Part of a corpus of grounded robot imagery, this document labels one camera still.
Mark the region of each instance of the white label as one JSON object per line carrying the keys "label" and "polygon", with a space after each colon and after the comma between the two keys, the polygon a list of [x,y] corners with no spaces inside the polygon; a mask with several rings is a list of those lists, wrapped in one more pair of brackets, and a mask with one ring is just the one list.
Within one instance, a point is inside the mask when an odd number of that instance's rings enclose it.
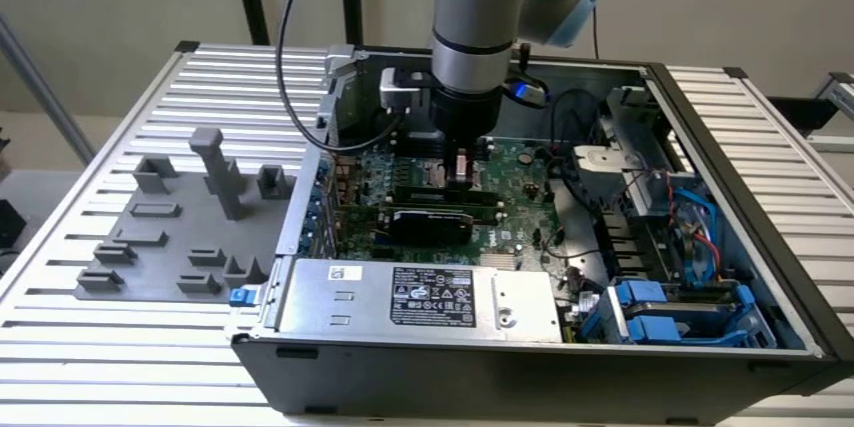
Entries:
{"label": "white label", "polygon": [[362,280],[362,266],[330,265],[330,280]]}

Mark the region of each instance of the white wall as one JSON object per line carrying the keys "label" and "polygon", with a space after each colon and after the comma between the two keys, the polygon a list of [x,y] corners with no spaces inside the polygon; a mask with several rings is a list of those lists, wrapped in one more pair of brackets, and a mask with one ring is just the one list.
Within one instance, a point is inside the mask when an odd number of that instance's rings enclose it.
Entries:
{"label": "white wall", "polygon": [[[265,0],[272,34],[282,0]],[[428,45],[433,0],[364,0],[366,41]],[[289,44],[344,42],[341,0],[298,0]],[[122,115],[182,39],[249,42],[241,0],[0,0],[57,93],[78,113]],[[854,71],[852,0],[602,0],[605,58],[736,65],[761,88],[808,95]],[[590,56],[590,29],[569,51]],[[38,110],[0,61],[0,110]]]}

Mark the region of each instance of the open computer chassis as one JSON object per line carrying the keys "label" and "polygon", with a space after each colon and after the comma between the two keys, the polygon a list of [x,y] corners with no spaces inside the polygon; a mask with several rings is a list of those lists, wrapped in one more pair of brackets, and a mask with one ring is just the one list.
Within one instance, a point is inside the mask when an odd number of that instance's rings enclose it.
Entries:
{"label": "open computer chassis", "polygon": [[[318,135],[370,137],[382,69],[429,55],[333,48]],[[506,101],[462,197],[426,107],[358,156],[309,147],[270,281],[237,303],[262,305],[233,347],[273,407],[708,425],[852,375],[852,336],[668,68],[534,58],[528,74],[592,107]]]}

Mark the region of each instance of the power supply label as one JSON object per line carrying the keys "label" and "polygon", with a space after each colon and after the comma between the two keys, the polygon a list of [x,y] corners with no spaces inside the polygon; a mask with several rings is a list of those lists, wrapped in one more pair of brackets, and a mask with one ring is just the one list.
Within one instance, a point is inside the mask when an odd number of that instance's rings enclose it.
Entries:
{"label": "power supply label", "polygon": [[396,267],[392,321],[398,325],[476,327],[472,270]]}

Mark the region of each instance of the green circuit board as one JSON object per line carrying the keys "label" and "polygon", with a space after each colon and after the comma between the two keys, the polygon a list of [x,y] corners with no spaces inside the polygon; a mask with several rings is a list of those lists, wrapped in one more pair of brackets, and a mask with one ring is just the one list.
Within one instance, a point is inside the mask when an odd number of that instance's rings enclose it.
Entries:
{"label": "green circuit board", "polygon": [[[356,179],[360,203],[342,205],[338,210],[340,258],[473,265],[482,264],[481,257],[490,254],[490,262],[518,263],[525,270],[538,270],[541,254],[534,249],[534,231],[540,229],[546,239],[560,225],[554,203],[546,196],[546,161],[533,155],[530,164],[520,161],[521,154],[530,155],[534,151],[534,146],[521,141],[496,140],[494,146],[490,160],[476,162],[473,190],[498,195],[504,205],[493,208],[488,215],[501,213],[502,219],[497,225],[476,225],[470,243],[430,248],[396,245],[380,227],[378,218],[388,211],[388,195],[397,186],[442,187],[438,184],[445,175],[436,171],[440,162],[397,157],[381,147],[365,153]],[[456,211],[457,208],[449,206],[445,210]],[[517,246],[522,246],[521,253],[516,252]]]}

